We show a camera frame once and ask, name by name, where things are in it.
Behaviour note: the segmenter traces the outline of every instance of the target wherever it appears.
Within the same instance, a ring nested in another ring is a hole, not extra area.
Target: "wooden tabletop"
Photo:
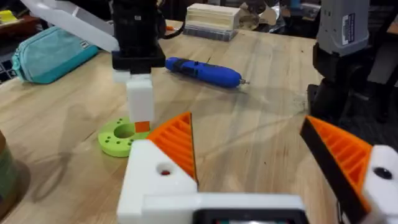
[[[200,191],[299,194],[311,223],[336,223],[333,192],[299,136],[307,85],[320,82],[314,43],[250,31],[229,43],[160,41],[168,57],[229,67],[251,82],[224,90],[153,69],[154,127],[192,112]],[[0,85],[0,129],[27,189],[3,224],[116,223],[127,159],[102,153],[96,137],[126,115],[106,52],[51,85]]]

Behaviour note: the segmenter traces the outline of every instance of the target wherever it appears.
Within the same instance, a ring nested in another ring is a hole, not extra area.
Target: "orange piece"
[[[364,208],[370,211],[370,205],[362,196],[362,188],[368,169],[372,145],[320,119],[312,116],[307,116],[306,118],[315,128],[315,131],[320,136],[329,153],[333,156],[338,167],[364,205]]]
[[[155,143],[197,182],[191,112],[185,112],[168,120],[151,132],[147,139]]]
[[[141,121],[134,123],[136,127],[136,133],[143,133],[150,131],[149,121]]]

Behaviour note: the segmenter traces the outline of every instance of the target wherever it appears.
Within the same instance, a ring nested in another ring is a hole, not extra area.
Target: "gray device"
[[[344,56],[368,45],[369,0],[324,0],[317,40],[329,54]]]

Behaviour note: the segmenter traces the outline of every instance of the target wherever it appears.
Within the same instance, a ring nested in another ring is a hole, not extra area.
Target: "green 3d printed disc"
[[[98,141],[108,155],[127,157],[130,155],[132,142],[145,139],[149,133],[136,133],[134,123],[130,123],[129,118],[125,117],[105,124],[98,134]]]

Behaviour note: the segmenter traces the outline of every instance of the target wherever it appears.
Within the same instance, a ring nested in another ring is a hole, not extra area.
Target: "blue pencil case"
[[[98,53],[95,45],[51,27],[19,44],[12,56],[12,69],[32,83],[52,83]]]

